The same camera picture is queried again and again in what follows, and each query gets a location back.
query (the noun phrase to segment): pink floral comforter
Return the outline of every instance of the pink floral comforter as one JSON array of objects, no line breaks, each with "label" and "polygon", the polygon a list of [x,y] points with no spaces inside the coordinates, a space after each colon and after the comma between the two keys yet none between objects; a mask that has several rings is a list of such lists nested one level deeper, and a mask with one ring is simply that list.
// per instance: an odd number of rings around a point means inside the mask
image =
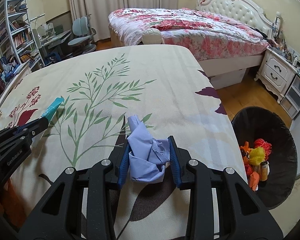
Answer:
[{"label": "pink floral comforter", "polygon": [[137,45],[147,28],[161,31],[165,44],[188,48],[198,60],[252,56],[269,45],[262,35],[234,19],[190,9],[120,9],[110,25],[126,46]]}]

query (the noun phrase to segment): blue gripper pad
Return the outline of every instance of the blue gripper pad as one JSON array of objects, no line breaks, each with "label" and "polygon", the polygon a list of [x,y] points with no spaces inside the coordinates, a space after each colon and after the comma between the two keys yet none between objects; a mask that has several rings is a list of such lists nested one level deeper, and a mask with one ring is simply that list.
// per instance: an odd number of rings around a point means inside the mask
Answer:
[{"label": "blue gripper pad", "polygon": [[119,171],[118,171],[118,188],[121,189],[122,186],[126,182],[127,174],[128,174],[128,169],[129,169],[129,152],[131,152],[131,147],[129,143],[127,143],[126,149],[124,151],[123,157],[121,164],[119,166]]},{"label": "blue gripper pad", "polygon": [[171,166],[173,181],[177,185],[177,188],[180,188],[180,186],[182,184],[180,164],[177,159],[177,155],[173,148],[170,137],[168,137],[168,141],[169,141],[169,147],[170,147],[170,166]]}]

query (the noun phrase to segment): crumpled blue fabric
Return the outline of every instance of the crumpled blue fabric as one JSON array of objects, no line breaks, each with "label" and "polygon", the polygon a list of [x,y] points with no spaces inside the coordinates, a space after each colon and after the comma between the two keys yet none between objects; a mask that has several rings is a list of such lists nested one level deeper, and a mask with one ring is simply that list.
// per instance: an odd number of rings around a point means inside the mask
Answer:
[{"label": "crumpled blue fabric", "polygon": [[128,117],[130,179],[143,183],[163,181],[165,164],[170,160],[168,139],[155,139],[137,115]]}]

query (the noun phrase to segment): drawer handle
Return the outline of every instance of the drawer handle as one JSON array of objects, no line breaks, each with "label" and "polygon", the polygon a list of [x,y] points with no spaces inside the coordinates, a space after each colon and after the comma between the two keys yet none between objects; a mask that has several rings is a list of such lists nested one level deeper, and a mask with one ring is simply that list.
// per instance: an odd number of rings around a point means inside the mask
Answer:
[{"label": "drawer handle", "polygon": [[279,69],[279,71],[281,72],[281,69],[279,68],[279,66],[277,66],[277,65],[274,65],[274,68],[278,68]]},{"label": "drawer handle", "polygon": [[272,75],[272,73],[271,73],[271,77],[272,77],[273,79],[278,79],[278,77],[275,77],[275,78],[274,78],[273,75]]}]

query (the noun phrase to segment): storage box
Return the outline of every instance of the storage box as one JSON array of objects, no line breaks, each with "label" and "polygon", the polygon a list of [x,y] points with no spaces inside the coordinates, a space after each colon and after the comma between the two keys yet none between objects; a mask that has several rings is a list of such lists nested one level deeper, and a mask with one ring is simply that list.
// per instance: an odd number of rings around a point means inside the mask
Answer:
[{"label": "storage box", "polygon": [[210,82],[213,85],[214,89],[220,89],[228,87],[237,83],[240,83],[243,79],[246,69],[240,69],[217,75],[211,78]]}]

